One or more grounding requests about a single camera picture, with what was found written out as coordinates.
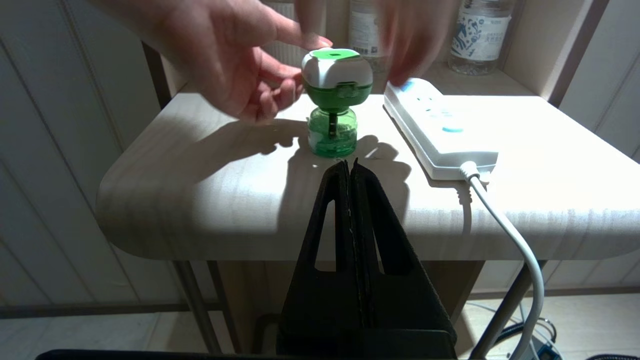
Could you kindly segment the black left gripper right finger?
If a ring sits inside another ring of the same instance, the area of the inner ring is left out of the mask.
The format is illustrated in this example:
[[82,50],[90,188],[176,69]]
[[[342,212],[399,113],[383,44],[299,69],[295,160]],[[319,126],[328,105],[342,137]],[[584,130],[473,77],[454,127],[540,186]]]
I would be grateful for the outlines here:
[[355,162],[350,202],[366,357],[453,357],[457,333],[378,177]]

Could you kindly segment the person's right hand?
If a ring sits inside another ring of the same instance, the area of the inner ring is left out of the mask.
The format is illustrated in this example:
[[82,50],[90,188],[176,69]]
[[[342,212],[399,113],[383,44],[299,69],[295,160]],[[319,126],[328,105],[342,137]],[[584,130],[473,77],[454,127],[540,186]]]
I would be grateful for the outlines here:
[[258,0],[154,0],[153,38],[216,109],[241,121],[269,122],[303,89],[301,70],[263,50],[281,42],[304,50],[329,48]]

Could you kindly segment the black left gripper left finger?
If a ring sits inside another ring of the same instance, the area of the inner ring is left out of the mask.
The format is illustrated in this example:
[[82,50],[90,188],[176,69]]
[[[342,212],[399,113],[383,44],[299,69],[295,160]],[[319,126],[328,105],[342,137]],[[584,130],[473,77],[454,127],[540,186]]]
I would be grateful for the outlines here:
[[[347,357],[352,332],[362,325],[350,219],[346,161],[322,176],[294,274],[279,315],[276,353],[288,357]],[[336,269],[321,271],[316,260],[329,203],[334,203]]]

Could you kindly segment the person's left hand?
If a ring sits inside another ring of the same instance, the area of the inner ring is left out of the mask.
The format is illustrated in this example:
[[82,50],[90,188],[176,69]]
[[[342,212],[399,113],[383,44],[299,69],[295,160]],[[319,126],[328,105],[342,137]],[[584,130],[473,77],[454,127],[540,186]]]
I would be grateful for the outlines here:
[[456,13],[457,0],[377,0],[379,39],[393,86],[423,75],[438,58]]

